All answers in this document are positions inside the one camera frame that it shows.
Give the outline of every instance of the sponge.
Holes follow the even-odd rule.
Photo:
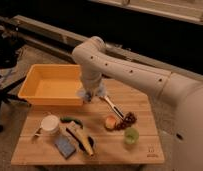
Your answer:
[[[60,153],[67,159],[75,151],[75,147],[70,143],[69,139],[66,136],[59,135],[55,139],[55,145],[57,146]]]

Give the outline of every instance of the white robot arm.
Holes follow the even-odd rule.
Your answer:
[[[92,37],[73,50],[86,92],[101,86],[102,74],[175,107],[173,169],[203,171],[203,83],[167,70],[107,56],[105,43]]]

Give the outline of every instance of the dark wall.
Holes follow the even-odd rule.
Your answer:
[[[101,36],[203,75],[203,26],[83,0],[15,0],[11,6],[10,15],[21,14],[85,36]]]

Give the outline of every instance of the small green cup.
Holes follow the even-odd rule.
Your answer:
[[[139,138],[139,133],[135,128],[128,127],[124,131],[124,141],[126,144],[131,145],[136,143]]]

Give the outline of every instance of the yellow plastic bin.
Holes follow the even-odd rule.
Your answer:
[[[32,105],[81,106],[79,65],[32,65],[18,96]]]

